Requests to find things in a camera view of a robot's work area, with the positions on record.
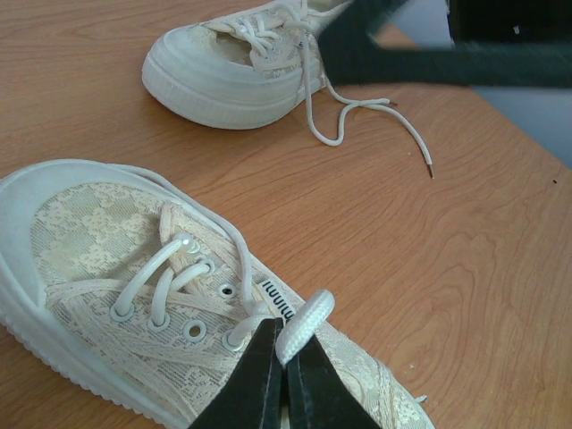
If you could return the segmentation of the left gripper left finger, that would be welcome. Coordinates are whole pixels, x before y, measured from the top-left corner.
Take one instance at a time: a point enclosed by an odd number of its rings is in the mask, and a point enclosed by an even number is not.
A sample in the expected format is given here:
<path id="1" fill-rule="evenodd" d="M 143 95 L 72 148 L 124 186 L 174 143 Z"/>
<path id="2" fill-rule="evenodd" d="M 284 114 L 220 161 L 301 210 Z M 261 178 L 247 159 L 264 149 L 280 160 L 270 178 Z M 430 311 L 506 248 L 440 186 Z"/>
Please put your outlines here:
<path id="1" fill-rule="evenodd" d="M 282 365 L 275 343 L 279 318 L 265 319 L 252 336 L 227 383 L 190 429 L 274 429 L 281 426 Z"/>

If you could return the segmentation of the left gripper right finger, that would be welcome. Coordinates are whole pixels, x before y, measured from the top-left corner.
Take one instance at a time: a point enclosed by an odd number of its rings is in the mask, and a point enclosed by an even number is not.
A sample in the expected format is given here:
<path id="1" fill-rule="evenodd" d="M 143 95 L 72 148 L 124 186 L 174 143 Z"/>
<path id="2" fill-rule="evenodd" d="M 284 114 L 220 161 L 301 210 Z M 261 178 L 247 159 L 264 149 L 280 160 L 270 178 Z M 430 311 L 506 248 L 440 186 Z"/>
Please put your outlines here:
<path id="1" fill-rule="evenodd" d="M 380 428 L 346 388 L 316 337 L 286 365 L 285 376 L 290 427 Z"/>

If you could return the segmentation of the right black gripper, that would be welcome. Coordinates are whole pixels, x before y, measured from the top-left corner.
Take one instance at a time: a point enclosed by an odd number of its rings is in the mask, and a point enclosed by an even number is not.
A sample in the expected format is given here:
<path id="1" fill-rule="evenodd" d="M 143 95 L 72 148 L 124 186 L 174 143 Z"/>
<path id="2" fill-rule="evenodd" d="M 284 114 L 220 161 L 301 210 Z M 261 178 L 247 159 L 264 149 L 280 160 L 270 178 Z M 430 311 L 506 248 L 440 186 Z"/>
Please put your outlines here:
<path id="1" fill-rule="evenodd" d="M 453 44 L 383 47 L 379 30 L 401 1 L 353 1 L 317 37 L 334 86 L 396 82 L 460 87 L 571 86 L 570 0 L 449 0 Z"/>

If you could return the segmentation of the white lace sneaker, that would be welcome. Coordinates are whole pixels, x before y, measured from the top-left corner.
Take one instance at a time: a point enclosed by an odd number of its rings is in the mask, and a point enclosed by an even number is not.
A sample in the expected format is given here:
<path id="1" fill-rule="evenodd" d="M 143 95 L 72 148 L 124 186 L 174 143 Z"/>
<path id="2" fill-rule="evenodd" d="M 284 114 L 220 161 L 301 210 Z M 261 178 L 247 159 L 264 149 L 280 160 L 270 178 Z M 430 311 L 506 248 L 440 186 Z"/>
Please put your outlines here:
<path id="1" fill-rule="evenodd" d="M 305 104 L 309 129 L 331 147 L 344 140 L 351 110 L 385 112 L 408 130 L 431 166 L 424 140 L 389 99 L 346 98 L 326 78 L 316 36 L 345 6 L 344 1 L 270 1 L 172 29 L 147 53 L 142 83 L 170 111 L 222 130 L 261 128 Z M 334 139 L 314 122 L 312 96 L 323 88 L 343 105 Z"/>
<path id="2" fill-rule="evenodd" d="M 279 318 L 286 365 L 316 337 L 380 428 L 432 421 L 380 361 L 333 328 L 328 290 L 302 299 L 240 232 L 164 177 L 63 159 L 1 181 L 1 322 L 83 389 L 166 428 L 190 428 L 258 326 Z"/>

